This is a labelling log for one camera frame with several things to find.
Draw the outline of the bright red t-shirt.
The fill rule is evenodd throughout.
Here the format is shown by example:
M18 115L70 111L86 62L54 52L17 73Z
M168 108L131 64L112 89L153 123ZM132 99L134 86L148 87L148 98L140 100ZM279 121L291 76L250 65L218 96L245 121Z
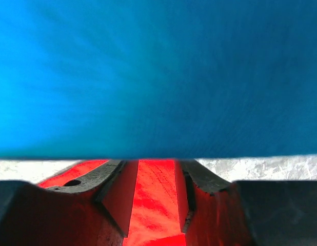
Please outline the bright red t-shirt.
M140 160L126 246L185 245L181 233L174 161Z

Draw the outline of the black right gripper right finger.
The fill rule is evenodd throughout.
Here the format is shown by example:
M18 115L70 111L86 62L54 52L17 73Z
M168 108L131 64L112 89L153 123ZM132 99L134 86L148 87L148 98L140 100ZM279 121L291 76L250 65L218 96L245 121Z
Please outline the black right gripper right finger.
M186 245L317 245L317 181L228 182L176 160L175 183Z

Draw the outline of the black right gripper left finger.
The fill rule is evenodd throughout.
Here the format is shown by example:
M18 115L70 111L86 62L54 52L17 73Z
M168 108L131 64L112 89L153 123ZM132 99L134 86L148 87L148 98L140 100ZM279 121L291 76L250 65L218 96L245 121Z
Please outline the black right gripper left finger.
M0 245L122 245L137 171L110 160L62 186L0 181Z

